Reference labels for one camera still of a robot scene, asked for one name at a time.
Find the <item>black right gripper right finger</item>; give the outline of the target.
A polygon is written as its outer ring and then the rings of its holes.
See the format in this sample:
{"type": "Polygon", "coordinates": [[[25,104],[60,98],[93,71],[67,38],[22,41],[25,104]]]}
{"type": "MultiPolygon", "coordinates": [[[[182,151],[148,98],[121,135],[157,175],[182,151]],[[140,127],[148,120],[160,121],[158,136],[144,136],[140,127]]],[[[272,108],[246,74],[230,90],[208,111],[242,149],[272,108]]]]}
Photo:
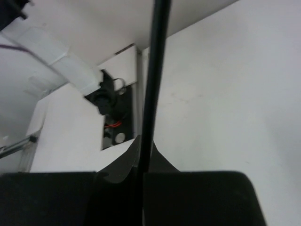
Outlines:
{"type": "Polygon", "coordinates": [[[152,144],[142,142],[147,226],[264,226],[250,179],[238,171],[149,172],[152,144]]]}

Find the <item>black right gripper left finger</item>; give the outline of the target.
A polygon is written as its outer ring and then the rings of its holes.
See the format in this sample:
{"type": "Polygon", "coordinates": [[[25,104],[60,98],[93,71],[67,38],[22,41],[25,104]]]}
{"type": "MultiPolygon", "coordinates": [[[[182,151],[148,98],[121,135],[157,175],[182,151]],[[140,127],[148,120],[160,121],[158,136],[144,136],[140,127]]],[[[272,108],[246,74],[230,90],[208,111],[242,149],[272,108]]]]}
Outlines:
{"type": "Polygon", "coordinates": [[[1,175],[1,225],[140,226],[139,144],[136,138],[100,171],[1,175]]]}

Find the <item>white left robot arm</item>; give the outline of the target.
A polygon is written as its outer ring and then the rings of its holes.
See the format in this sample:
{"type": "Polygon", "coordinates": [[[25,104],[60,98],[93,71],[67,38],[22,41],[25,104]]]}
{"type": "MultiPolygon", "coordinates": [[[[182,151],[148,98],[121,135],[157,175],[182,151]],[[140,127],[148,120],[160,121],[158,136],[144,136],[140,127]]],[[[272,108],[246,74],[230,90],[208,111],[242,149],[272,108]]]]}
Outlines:
{"type": "Polygon", "coordinates": [[[31,0],[0,2],[0,35],[12,49],[27,53],[83,95],[100,88],[103,76],[99,69],[78,57],[72,45],[49,28],[31,0]]]}

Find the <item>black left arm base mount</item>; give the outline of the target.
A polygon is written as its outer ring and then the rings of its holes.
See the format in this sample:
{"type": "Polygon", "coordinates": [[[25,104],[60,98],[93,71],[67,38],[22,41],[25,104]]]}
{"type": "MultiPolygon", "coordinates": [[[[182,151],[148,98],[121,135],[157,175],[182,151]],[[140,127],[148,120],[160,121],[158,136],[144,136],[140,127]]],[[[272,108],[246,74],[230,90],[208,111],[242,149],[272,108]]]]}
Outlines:
{"type": "Polygon", "coordinates": [[[103,150],[134,138],[133,90],[122,78],[101,70],[100,88],[85,96],[104,116],[103,150]]]}

